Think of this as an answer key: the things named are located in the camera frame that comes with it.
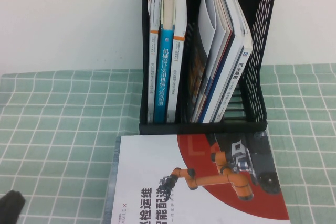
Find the book spine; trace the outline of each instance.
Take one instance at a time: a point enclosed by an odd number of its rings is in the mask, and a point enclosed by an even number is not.
[[[172,66],[169,83],[169,96],[167,107],[167,123],[175,122],[178,88],[181,75],[181,64],[183,56],[184,37],[174,36]]]
[[[167,89],[172,61],[174,30],[161,29],[160,52],[157,71],[154,122],[164,123],[167,101]]]
[[[238,60],[234,71],[231,74],[231,79],[228,83],[228,85],[224,88],[223,95],[220,99],[219,106],[217,107],[216,112],[214,113],[214,119],[213,121],[215,123],[218,123],[222,120],[225,110],[227,108],[227,105],[233,95],[233,92],[238,84],[238,81],[240,79],[240,76],[242,75],[242,72],[244,71],[245,65],[247,63],[247,60],[251,54],[251,50],[244,50],[243,54],[241,55],[240,59]]]
[[[153,123],[154,121],[154,103],[155,103],[155,80],[156,80],[156,59],[157,43],[159,31],[153,30],[150,32],[150,53],[149,53],[149,76],[148,76],[148,111],[147,121]]]

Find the white book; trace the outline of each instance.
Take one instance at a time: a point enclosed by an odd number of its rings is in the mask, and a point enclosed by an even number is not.
[[[239,56],[239,60],[237,61],[234,70],[232,71],[231,78],[222,91],[221,99],[218,101],[217,110],[213,113],[212,121],[215,123],[218,123],[222,120],[227,105],[233,95],[233,92],[238,84],[240,76],[242,75],[245,65],[253,50],[252,36],[245,15],[242,11],[242,8],[240,7],[238,0],[235,0],[235,2],[239,7],[240,17],[243,22],[243,28],[245,33],[244,46]]]
[[[213,88],[211,97],[207,97],[207,108],[204,117],[201,119],[202,123],[209,123],[213,118],[213,113],[216,111],[221,99],[223,87],[226,87],[226,83],[230,78],[230,74],[233,71],[233,68],[240,56],[241,49],[243,48],[244,42],[244,29],[243,24],[240,19],[239,8],[236,5],[235,0],[225,0],[227,8],[229,11],[230,18],[233,24],[234,30],[234,40],[230,47],[230,51],[227,55],[225,64],[221,73],[218,74],[217,85]]]
[[[223,0],[214,0],[217,27],[214,35],[214,39],[211,45],[211,51],[209,53],[208,62],[206,64],[205,76],[201,84],[200,94],[197,97],[196,107],[193,113],[192,122],[197,122],[203,104],[207,96],[208,86],[211,85],[213,76],[217,70],[218,64],[223,57],[225,47],[228,43],[230,36],[230,24],[226,19],[226,14],[223,5],[225,5]]]
[[[167,107],[167,123],[175,122],[186,26],[187,0],[176,0],[175,29]]]
[[[157,43],[160,29],[161,0],[149,0],[150,17],[150,38],[149,38],[149,69],[148,69],[148,111],[147,122],[153,123],[154,103],[155,103],[155,80],[156,80],[156,61]]]

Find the magazine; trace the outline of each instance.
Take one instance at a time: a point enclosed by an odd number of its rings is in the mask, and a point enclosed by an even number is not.
[[[115,152],[105,223],[290,223],[265,131],[123,136]]]

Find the green tiled surface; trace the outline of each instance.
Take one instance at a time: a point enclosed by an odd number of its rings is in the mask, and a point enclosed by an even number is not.
[[[268,134],[291,223],[335,223],[335,66],[261,69]]]
[[[293,224],[336,218],[336,65],[263,66],[268,134]],[[138,134],[142,70],[7,74],[0,195],[18,223],[99,224],[118,135]]]
[[[102,222],[118,135],[138,134],[142,70],[6,74],[0,79],[0,196],[27,200],[18,223]]]

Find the black object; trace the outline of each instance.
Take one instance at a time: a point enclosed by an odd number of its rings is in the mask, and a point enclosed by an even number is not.
[[[0,224],[16,224],[26,203],[18,191],[9,191],[0,199]]]
[[[244,12],[253,38],[253,51],[239,80],[241,102],[231,104],[242,108],[226,112],[243,112],[244,116],[225,117],[219,123],[184,123],[184,108],[187,101],[187,69],[190,50],[197,25],[198,10],[201,0],[187,0],[188,26],[183,53],[179,95],[176,108],[176,123],[147,124],[148,108],[148,64],[149,64],[149,15],[147,0],[142,0],[142,36],[143,36],[143,87],[140,109],[139,130],[141,135],[153,134],[196,134],[223,132],[257,132],[267,127],[267,114],[260,86],[260,68],[265,51],[266,39],[271,19],[274,0],[238,0]]]

